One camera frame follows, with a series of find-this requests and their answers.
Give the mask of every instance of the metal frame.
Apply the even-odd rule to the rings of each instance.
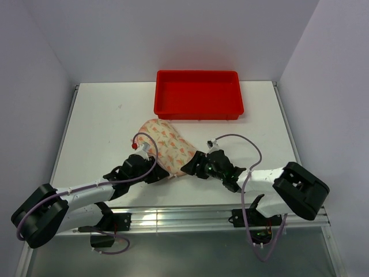
[[[293,152],[295,154],[296,160],[298,161],[299,164],[301,164],[300,156],[299,156],[299,153],[297,151],[297,147],[296,147],[295,141],[293,139],[291,128],[289,127],[287,116],[286,116],[286,113],[284,111],[284,107],[283,107],[281,97],[280,97],[280,94],[279,94],[279,91],[278,91],[278,83],[273,82],[273,87],[274,87],[274,91],[276,92],[276,96],[277,96],[277,99],[278,99],[279,106],[281,108],[284,123],[285,123],[286,128],[287,128],[289,140],[291,141],[291,144],[292,144]],[[340,252],[338,251],[336,240],[333,237],[332,229],[330,227],[330,222],[329,222],[328,226],[321,226],[321,227],[322,227],[324,240],[325,240],[325,243],[326,243],[326,246],[327,246],[327,250],[328,250],[328,253],[329,253],[329,256],[330,256],[330,260],[332,261],[332,266],[334,268],[334,272],[335,272],[336,276],[337,277],[346,277],[346,276],[348,276],[347,272],[346,272],[346,269],[344,267],[344,263],[343,263],[342,258],[340,256]]]
[[[59,146],[57,158],[55,160],[54,168],[52,170],[52,174],[51,174],[51,178],[50,178],[50,183],[51,184],[52,184],[52,181],[54,180],[55,171],[57,169],[58,161],[59,161],[59,158],[60,158],[60,153],[62,152],[65,135],[67,133],[71,113],[73,111],[74,102],[76,102],[76,97],[77,97],[79,87],[80,87],[79,85],[76,85],[75,88],[74,88],[73,98],[71,100],[71,104],[70,104],[70,108],[69,108],[69,112],[68,112],[68,117],[67,117],[67,122],[65,123],[63,136],[62,136],[62,141],[61,141],[60,146]],[[31,262],[32,254],[33,254],[33,249],[28,246],[28,243],[24,242],[21,257],[20,257],[19,262],[18,262],[18,267],[17,267],[16,273],[14,275],[15,277],[26,277],[27,272],[28,272],[29,263]]]
[[[292,145],[293,152],[295,154],[296,161],[301,163],[295,141],[292,137],[291,129],[285,111],[280,99],[280,95],[277,88],[277,83],[273,82],[274,91],[281,108],[281,113],[286,125],[286,129],[289,135],[289,140]],[[57,168],[58,160],[63,147],[63,142],[66,136],[66,131],[69,125],[70,117],[73,111],[74,103],[78,94],[79,85],[75,87],[73,100],[71,102],[66,126],[62,136],[61,145],[59,147],[57,159],[55,161],[54,169],[50,183],[52,183]],[[125,233],[173,233],[173,232],[189,232],[189,231],[219,231],[219,230],[237,230],[232,224],[228,222],[228,218],[231,216],[232,209],[238,209],[240,205],[207,205],[196,207],[152,207],[152,208],[112,208],[114,213],[132,213],[131,216],[131,228]],[[323,236],[327,244],[327,249],[333,264],[336,276],[347,276],[342,260],[340,258],[336,242],[332,236],[330,229],[329,218],[326,214],[324,207],[318,213],[317,218],[311,222],[304,220],[295,214],[290,214],[287,217],[287,228],[298,227],[322,227]],[[77,230],[70,230],[58,234],[64,235],[90,235],[89,233],[79,233]],[[28,267],[31,262],[33,249],[31,249],[27,243],[24,244],[18,268],[16,271],[16,277],[26,277]]]

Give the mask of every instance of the wire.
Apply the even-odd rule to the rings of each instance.
[[[103,231],[100,231],[99,229],[96,229],[96,228],[91,228],[91,231],[94,231],[94,232],[97,232],[101,235],[109,235],[110,237],[113,237],[113,238],[121,238],[123,240],[125,240],[127,242],[127,246],[125,248],[123,248],[122,250],[119,250],[119,251],[116,251],[116,252],[106,252],[106,251],[102,251],[102,250],[99,250],[99,249],[96,249],[96,248],[93,248],[94,251],[100,253],[100,254],[105,254],[105,255],[116,255],[116,254],[121,254],[125,251],[128,250],[129,246],[131,245],[131,242],[129,241],[128,238],[122,236],[122,235],[119,235],[119,234],[111,234],[111,233],[106,233],[106,232],[103,232]]]
[[[258,151],[258,153],[259,153],[259,160],[256,163],[254,163],[252,166],[250,166],[249,171],[248,171],[248,174],[247,174],[247,177],[244,180],[244,182],[242,184],[242,188],[241,188],[241,206],[242,206],[242,216],[243,216],[244,226],[245,226],[245,229],[246,229],[246,234],[247,234],[248,241],[253,246],[253,239],[251,237],[250,228],[248,226],[247,215],[246,215],[246,207],[245,207],[245,203],[244,203],[244,190],[245,190],[245,187],[246,187],[246,184],[247,184],[248,180],[251,177],[251,172],[252,172],[253,168],[261,163],[261,161],[262,161],[262,154],[261,154],[260,149],[257,147],[257,145],[255,143],[253,143],[247,137],[241,136],[240,134],[224,134],[224,135],[222,135],[220,137],[217,137],[216,140],[222,139],[223,137],[231,137],[231,136],[232,137],[240,137],[240,138],[248,141]],[[272,241],[270,243],[268,243],[268,244],[272,244],[272,245],[271,245],[271,247],[269,249],[269,252],[267,253],[267,255],[265,257],[262,257],[260,255],[259,251],[256,250],[256,247],[251,247],[252,250],[253,250],[253,252],[255,253],[256,257],[259,259],[259,261],[261,261],[261,262],[264,263],[264,262],[268,261],[268,259],[272,255],[272,253],[273,253],[273,251],[274,251],[274,249],[276,247],[276,243],[278,241],[278,238],[281,235],[282,230],[283,230],[283,228],[284,228],[284,226],[286,224],[286,219],[287,219],[287,214],[284,215],[283,220],[282,220],[282,224],[278,228],[278,231],[277,231],[276,236],[272,239]]]
[[[67,194],[70,194],[70,193],[76,193],[76,192],[80,192],[80,191],[83,191],[83,190],[87,190],[87,189],[91,189],[91,188],[95,188],[96,186],[105,186],[105,185],[109,185],[109,184],[123,184],[123,183],[128,183],[128,182],[134,182],[134,181],[138,181],[144,177],[146,177],[148,174],[150,174],[151,171],[154,170],[156,164],[157,164],[157,160],[159,158],[159,150],[157,149],[157,145],[154,141],[154,139],[146,134],[146,133],[143,133],[143,132],[139,132],[137,134],[134,135],[133,137],[133,141],[135,140],[135,138],[139,135],[144,135],[146,137],[148,137],[151,142],[153,143],[154,147],[155,147],[155,150],[156,150],[156,154],[155,154],[155,161],[154,161],[154,164],[152,165],[152,167],[146,172],[144,173],[143,175],[139,176],[139,177],[136,177],[136,178],[132,178],[132,179],[128,179],[128,180],[121,180],[121,181],[106,181],[106,182],[100,182],[98,184],[93,184],[93,185],[87,185],[87,186],[82,186],[80,188],[76,188],[76,189],[73,189],[71,190],[70,192],[60,192],[60,193],[57,193],[57,194],[53,194],[49,197],[46,197],[44,200],[38,202],[35,206],[33,206],[24,216],[23,218],[21,219],[20,223],[18,224],[18,227],[17,227],[17,238],[20,240],[20,241],[25,241],[24,237],[22,237],[21,235],[21,229],[23,228],[23,225],[24,225],[24,222],[27,220],[27,218],[35,211],[37,210],[39,207],[41,207],[43,204],[45,204],[46,202],[49,202],[50,200],[54,199],[54,198],[57,198],[57,197],[60,197],[60,196],[64,196],[64,195],[67,195]],[[123,238],[124,240],[127,241],[128,243],[128,247],[130,245],[128,239],[124,238],[124,237],[121,237],[119,235],[115,235],[117,237],[120,237],[120,238]],[[121,251],[118,251],[118,252],[106,252],[106,254],[120,254],[124,251],[126,251],[127,249],[124,249],[124,250],[121,250]]]
[[[232,223],[233,224],[233,215],[231,215],[229,218],[228,218],[228,222]]]

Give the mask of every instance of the gray floor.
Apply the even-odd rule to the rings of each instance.
[[[86,236],[56,237],[34,251],[27,276],[334,276],[320,228],[288,229],[267,263],[245,237],[244,230],[135,234],[117,256],[91,252]]]

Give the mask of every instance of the white tabletop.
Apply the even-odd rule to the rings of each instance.
[[[177,131],[199,150],[226,133],[242,134],[263,153],[258,169],[282,167],[295,161],[291,142],[272,82],[240,82],[245,113],[236,121],[171,121]],[[81,84],[74,102],[52,185],[80,185],[101,178],[122,165],[133,153],[131,138],[153,113],[155,83]],[[231,162],[250,167],[256,150],[240,138],[219,141]],[[249,193],[248,202],[258,193]],[[239,204],[240,194],[221,182],[184,176],[155,184],[139,183],[128,194],[108,202],[111,207],[167,207]]]

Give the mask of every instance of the patterned fabric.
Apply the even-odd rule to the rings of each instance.
[[[169,173],[182,176],[186,173],[180,168],[188,163],[195,155],[196,148],[184,140],[180,134],[165,120],[151,119],[145,122],[139,132],[149,134],[159,149],[159,164]],[[150,144],[149,153],[156,154],[155,147],[146,136],[139,135],[135,143]]]

